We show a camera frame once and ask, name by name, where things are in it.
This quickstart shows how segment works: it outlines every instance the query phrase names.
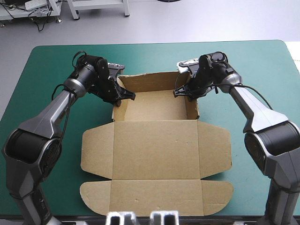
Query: box lid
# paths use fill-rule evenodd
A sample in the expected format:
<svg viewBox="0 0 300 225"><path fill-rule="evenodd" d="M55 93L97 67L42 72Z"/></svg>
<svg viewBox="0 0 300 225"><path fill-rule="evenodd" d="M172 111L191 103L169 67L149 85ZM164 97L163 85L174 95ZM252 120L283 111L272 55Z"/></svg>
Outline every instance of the box lid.
<svg viewBox="0 0 300 225"><path fill-rule="evenodd" d="M113 180L200 179L231 168L230 134L197 120L116 121L84 132L81 167Z"/></svg>

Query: unfolded cardboard box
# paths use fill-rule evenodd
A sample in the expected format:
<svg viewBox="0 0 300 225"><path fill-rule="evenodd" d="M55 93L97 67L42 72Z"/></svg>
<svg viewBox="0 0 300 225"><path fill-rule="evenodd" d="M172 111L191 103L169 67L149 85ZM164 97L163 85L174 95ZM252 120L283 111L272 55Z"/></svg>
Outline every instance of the unfolded cardboard box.
<svg viewBox="0 0 300 225"><path fill-rule="evenodd" d="M80 187L94 212L178 210L204 216L223 209L231 183L201 180L231 168L229 132L199 122L196 101L174 98L187 74L176 72L120 76L135 101L114 107L114 122L87 130L82 140L82 169L110 181Z"/></svg>

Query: table surface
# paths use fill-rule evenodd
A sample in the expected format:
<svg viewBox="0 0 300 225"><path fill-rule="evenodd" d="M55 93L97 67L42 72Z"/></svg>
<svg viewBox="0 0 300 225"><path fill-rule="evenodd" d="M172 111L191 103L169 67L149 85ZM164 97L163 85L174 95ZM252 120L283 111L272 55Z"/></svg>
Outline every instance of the table surface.
<svg viewBox="0 0 300 225"><path fill-rule="evenodd" d="M72 57L79 51L103 56L126 66L124 74L175 71L181 60L215 51L225 52L243 83L259 90L276 111L300 124L300 75L282 41L238 41L140 45L60 45L34 48L0 121L0 144L24 120L37 115L50 103L54 87L72 72ZM217 215L262 215L269 182L244 146L246 119L224 93L213 91L198 99L199 120L227 128L232 139L232 169L206 178L228 180L234 186L229 204ZM82 134L111 122L112 105L87 94L71 108L63 140L63 152L43 183L54 215L95 215L83 203L79 187L87 181L105 180L80 168ZM5 187L5 160L0 156L0 214L20 214ZM298 204L295 214L300 214Z"/></svg>

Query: gray floor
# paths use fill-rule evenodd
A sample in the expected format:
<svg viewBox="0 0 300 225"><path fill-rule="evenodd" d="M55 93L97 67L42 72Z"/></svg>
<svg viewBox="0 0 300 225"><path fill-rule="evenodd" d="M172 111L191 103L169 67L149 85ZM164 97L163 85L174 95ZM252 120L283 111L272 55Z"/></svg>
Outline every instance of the gray floor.
<svg viewBox="0 0 300 225"><path fill-rule="evenodd" d="M41 33L27 20L0 28L0 118L37 45L300 41L300 0L131 0L130 12L80 11L75 21L64 3L63 23L47 24Z"/></svg>

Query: shelf leg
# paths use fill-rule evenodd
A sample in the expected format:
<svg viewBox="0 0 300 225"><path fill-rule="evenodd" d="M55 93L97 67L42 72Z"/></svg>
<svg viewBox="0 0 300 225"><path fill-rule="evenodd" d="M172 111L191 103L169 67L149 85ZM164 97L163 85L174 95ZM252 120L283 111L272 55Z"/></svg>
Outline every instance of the shelf leg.
<svg viewBox="0 0 300 225"><path fill-rule="evenodd" d="M130 16L128 0L123 0L125 16Z"/></svg>
<svg viewBox="0 0 300 225"><path fill-rule="evenodd" d="M71 10L71 13L72 13L72 16L75 20L78 20L79 19L79 15L77 14L76 12L76 9L73 5L73 1L72 0L67 0L68 4L69 4L69 7L70 7L70 10Z"/></svg>

